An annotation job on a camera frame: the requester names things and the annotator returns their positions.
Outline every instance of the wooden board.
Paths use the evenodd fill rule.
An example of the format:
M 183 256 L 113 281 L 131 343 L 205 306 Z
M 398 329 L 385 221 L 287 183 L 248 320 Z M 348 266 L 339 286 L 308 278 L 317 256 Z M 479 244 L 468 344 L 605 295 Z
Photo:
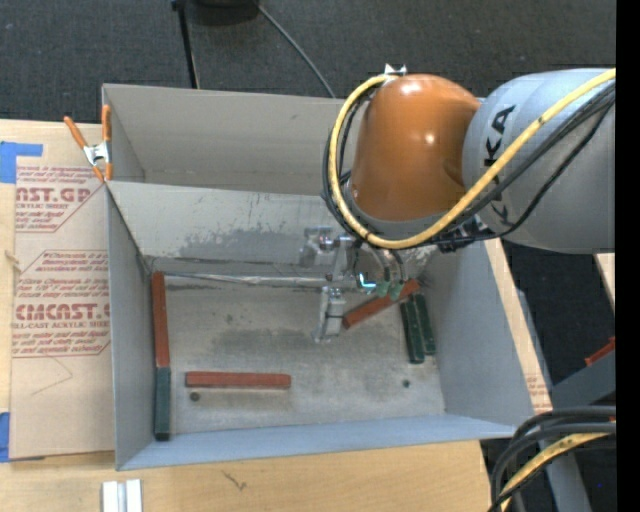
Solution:
M 479 444 L 460 442 L 332 455 L 116 472 L 113 454 L 0 465 L 3 510 L 99 510 L 102 482 L 142 480 L 144 512 L 233 510 L 483 512 Z

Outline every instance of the cardboard box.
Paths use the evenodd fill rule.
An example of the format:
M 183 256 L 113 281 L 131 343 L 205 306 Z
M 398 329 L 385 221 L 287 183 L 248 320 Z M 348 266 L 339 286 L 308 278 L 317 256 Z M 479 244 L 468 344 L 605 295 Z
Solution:
M 113 449 L 105 187 L 62 122 L 0 124 L 9 456 Z
M 423 365 L 406 358 L 398 308 L 312 341 L 326 269 L 301 267 L 299 250 L 305 228 L 340 231 L 319 192 L 341 102 L 115 85 L 104 101 L 119 469 L 506 437 L 549 407 L 499 242 L 429 259 L 437 353 Z M 167 276 L 168 441 L 154 438 L 153 272 Z M 292 385 L 195 401 L 191 370 Z

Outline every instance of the red stick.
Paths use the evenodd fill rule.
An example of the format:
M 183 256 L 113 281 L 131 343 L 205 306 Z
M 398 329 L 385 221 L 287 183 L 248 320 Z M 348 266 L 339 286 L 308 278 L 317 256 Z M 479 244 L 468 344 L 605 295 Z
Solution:
M 289 389 L 291 375 L 284 373 L 187 372 L 188 388 Z
M 169 358 L 169 328 L 167 322 L 167 297 L 164 274 L 154 272 L 151 276 L 151 302 L 153 305 L 153 337 L 156 352 L 156 368 L 171 365 Z

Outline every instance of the black carpet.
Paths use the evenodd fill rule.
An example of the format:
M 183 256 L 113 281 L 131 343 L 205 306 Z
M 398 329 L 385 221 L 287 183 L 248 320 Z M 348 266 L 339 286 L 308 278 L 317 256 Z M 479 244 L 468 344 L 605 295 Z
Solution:
M 187 3 L 200 88 L 327 96 L 296 50 L 260 13 Z M 386 63 L 449 78 L 478 97 L 527 73 L 616 65 L 615 0 L 263 0 L 338 97 Z M 97 122 L 103 83 L 190 87 L 169 0 L 0 0 L 0 117 Z M 591 256 L 506 243 L 552 381 L 584 366 L 615 335 Z M 617 510 L 616 454 L 579 457 L 595 512 Z M 525 493 L 555 507 L 544 479 Z

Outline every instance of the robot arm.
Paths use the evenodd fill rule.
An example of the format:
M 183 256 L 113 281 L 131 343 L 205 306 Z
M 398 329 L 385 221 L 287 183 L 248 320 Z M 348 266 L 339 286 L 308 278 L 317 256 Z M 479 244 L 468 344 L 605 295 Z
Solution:
M 343 127 L 372 92 L 344 173 Z M 381 249 L 493 236 L 611 251 L 614 154 L 615 69 L 527 75 L 484 101 L 433 75 L 386 74 L 356 89 L 338 116 L 325 199 L 347 232 Z

